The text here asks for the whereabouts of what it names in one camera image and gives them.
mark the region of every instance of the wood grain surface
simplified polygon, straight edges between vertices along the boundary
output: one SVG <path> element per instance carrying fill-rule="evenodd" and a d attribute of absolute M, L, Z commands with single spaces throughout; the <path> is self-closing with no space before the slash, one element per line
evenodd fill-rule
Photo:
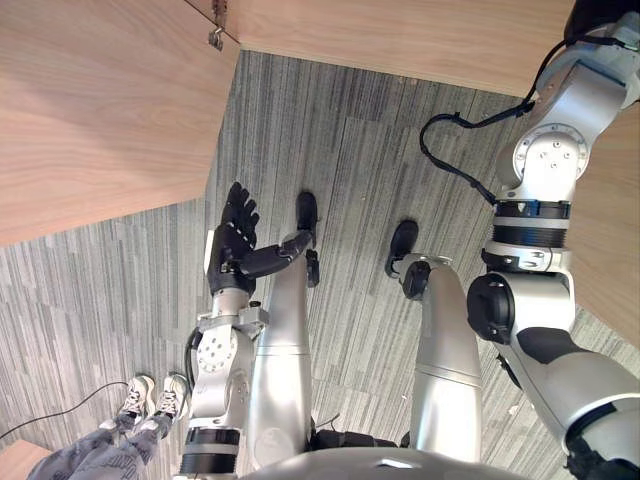
<path fill-rule="evenodd" d="M 204 12 L 211 2 L 190 0 Z M 243 48 L 524 96 L 572 0 L 233 0 Z"/>
<path fill-rule="evenodd" d="M 51 452 L 24 440 L 17 440 L 0 452 L 0 478 L 26 480 L 31 469 Z"/>
<path fill-rule="evenodd" d="M 238 45 L 179 0 L 0 3 L 0 244 L 202 195 Z"/>
<path fill-rule="evenodd" d="M 578 302 L 640 347 L 640 105 L 598 138 L 576 187 L 568 245 Z"/>

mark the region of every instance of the gray carpet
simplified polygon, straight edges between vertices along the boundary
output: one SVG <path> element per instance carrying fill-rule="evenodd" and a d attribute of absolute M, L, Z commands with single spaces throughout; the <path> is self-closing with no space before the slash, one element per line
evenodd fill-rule
<path fill-rule="evenodd" d="M 309 297 L 314 417 L 340 413 L 338 429 L 398 441 L 408 429 L 420 311 L 383 273 L 390 235 L 402 218 L 417 219 L 419 249 L 452 257 L 466 287 L 483 270 L 491 223 L 477 193 L 420 154 L 418 130 L 436 112 L 480 119 L 515 102 L 243 52 L 204 199 L 0 249 L 0 431 L 67 408 L 107 381 L 140 371 L 160 380 L 181 369 L 183 342 L 209 305 L 204 234 L 240 180 L 258 201 L 260 245 L 287 233 L 301 188 L 318 199 L 321 284 Z M 472 134 L 435 128 L 430 139 L 495 190 L 493 159 L 520 129 L 513 121 Z M 255 298 L 266 288 L 261 281 Z M 575 338 L 640 375 L 640 353 L 587 312 L 578 311 Z M 481 342 L 480 351 L 484 460 L 534 479 L 570 478 L 493 347 Z M 60 448 L 109 416 L 122 393 L 112 387 L 0 447 L 24 438 Z M 181 430 L 163 442 L 147 478 L 177 471 L 182 442 Z"/>

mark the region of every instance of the black cable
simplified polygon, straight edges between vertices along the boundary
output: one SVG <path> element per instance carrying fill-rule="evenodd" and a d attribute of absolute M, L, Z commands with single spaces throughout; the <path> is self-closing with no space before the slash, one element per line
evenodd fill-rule
<path fill-rule="evenodd" d="M 331 420 L 327 420 L 326 422 L 322 422 L 320 425 L 316 425 L 316 429 L 324 427 L 325 425 L 331 425 L 331 428 L 333 428 L 333 431 L 335 432 L 336 428 L 333 426 L 333 422 L 335 422 L 339 416 L 340 413 L 336 413 Z"/>
<path fill-rule="evenodd" d="M 50 415 L 45 415 L 43 417 L 38 417 L 38 418 L 33 418 L 27 422 L 21 423 L 20 425 L 18 425 L 17 427 L 13 427 L 12 429 L 6 431 L 5 433 L 3 433 L 2 435 L 0 435 L 0 440 L 2 440 L 4 437 L 6 437 L 7 435 L 9 435 L 10 433 L 15 432 L 16 430 L 18 430 L 19 428 L 24 427 L 25 425 L 29 425 L 30 423 L 34 423 L 34 422 L 38 422 L 40 420 L 45 420 L 47 418 L 52 418 L 52 417 L 58 417 L 60 415 L 66 415 L 67 413 L 73 412 L 75 409 L 81 407 L 82 405 L 84 405 L 91 397 L 93 397 L 95 394 L 97 394 L 98 392 L 100 392 L 101 390 L 104 390 L 107 387 L 111 387 L 113 385 L 128 385 L 127 382 L 110 382 L 107 383 L 106 385 L 101 386 L 100 388 L 98 388 L 97 390 L 94 390 L 93 393 L 91 393 L 88 397 L 86 397 L 84 400 L 82 400 L 79 404 L 77 404 L 75 407 L 70 408 L 69 410 L 65 410 L 64 412 L 58 412 L 58 413 L 52 413 Z"/>
<path fill-rule="evenodd" d="M 191 361 L 191 353 L 193 350 L 193 339 L 196 337 L 196 333 L 198 332 L 198 327 L 194 328 L 193 331 L 187 337 L 187 344 L 184 347 L 184 370 L 187 376 L 187 383 L 189 384 L 189 390 L 192 392 L 193 387 L 196 384 L 195 377 L 193 374 L 193 366 Z"/>
<path fill-rule="evenodd" d="M 518 105 L 508 108 L 506 110 L 503 110 L 502 112 L 496 113 L 495 115 L 476 123 L 470 122 L 462 118 L 460 116 L 460 112 L 456 112 L 454 114 L 440 113 L 438 115 L 435 115 L 431 117 L 429 121 L 424 125 L 424 127 L 422 127 L 422 129 L 420 130 L 419 141 L 420 141 L 420 150 L 422 151 L 422 153 L 424 153 L 427 156 L 427 158 L 431 160 L 431 163 L 433 163 L 437 168 L 464 178 L 467 182 L 469 182 L 469 185 L 472 188 L 475 188 L 476 190 L 478 190 L 478 192 L 480 192 L 480 195 L 482 195 L 487 202 L 489 202 L 491 205 L 495 205 L 496 203 L 495 195 L 491 193 L 484 185 L 482 185 L 482 183 L 478 179 L 454 167 L 453 165 L 443 160 L 440 160 L 438 157 L 436 157 L 434 154 L 432 154 L 429 151 L 426 145 L 426 142 L 424 141 L 425 133 L 427 132 L 427 130 L 431 125 L 437 122 L 448 121 L 448 122 L 455 123 L 456 125 L 462 128 L 474 129 L 474 128 L 486 127 L 487 125 L 500 122 L 509 117 L 517 118 L 522 116 L 525 113 L 530 112 L 531 109 L 533 109 L 533 106 L 535 105 L 535 102 L 531 101 L 531 99 L 533 98 L 533 95 L 536 92 L 536 84 L 538 83 L 538 80 L 540 79 L 542 72 L 544 72 L 549 62 L 553 59 L 553 57 L 561 48 L 573 45 L 577 42 L 593 43 L 596 45 L 615 45 L 622 48 L 629 48 L 624 42 L 613 37 L 592 37 L 589 35 L 578 35 L 576 37 L 562 40 L 561 42 L 556 44 L 551 50 L 549 50 L 549 53 L 547 53 L 547 55 L 544 57 L 544 60 L 542 60 L 542 63 L 540 64 L 540 68 L 538 68 L 538 72 L 536 73 L 536 76 L 535 76 L 535 79 L 533 80 L 533 84 L 531 85 L 531 88 L 527 92 L 527 95 L 524 97 L 524 99 Z"/>

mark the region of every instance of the white sneaker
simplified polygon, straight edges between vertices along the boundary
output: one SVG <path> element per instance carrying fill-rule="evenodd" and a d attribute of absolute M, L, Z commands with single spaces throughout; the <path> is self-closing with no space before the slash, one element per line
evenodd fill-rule
<path fill-rule="evenodd" d="M 187 395 L 189 388 L 187 379 L 177 373 L 168 375 L 164 379 L 164 391 L 158 398 L 156 415 L 164 413 L 171 418 L 172 423 L 180 420 L 187 413 Z"/>
<path fill-rule="evenodd" d="M 155 382 L 146 375 L 136 375 L 129 380 L 129 391 L 119 413 L 135 414 L 135 425 L 152 415 L 156 409 L 153 402 Z"/>

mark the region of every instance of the shoelace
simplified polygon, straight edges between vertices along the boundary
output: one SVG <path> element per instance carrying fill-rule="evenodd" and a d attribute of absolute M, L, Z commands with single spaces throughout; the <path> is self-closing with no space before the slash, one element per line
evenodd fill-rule
<path fill-rule="evenodd" d="M 140 392 L 133 387 L 129 387 L 129 393 L 122 406 L 123 410 L 133 413 L 142 413 L 142 404 L 140 403 Z"/>
<path fill-rule="evenodd" d="M 178 413 L 178 402 L 176 400 L 176 392 L 165 390 L 162 392 L 160 401 L 158 402 L 158 410 L 175 416 Z"/>

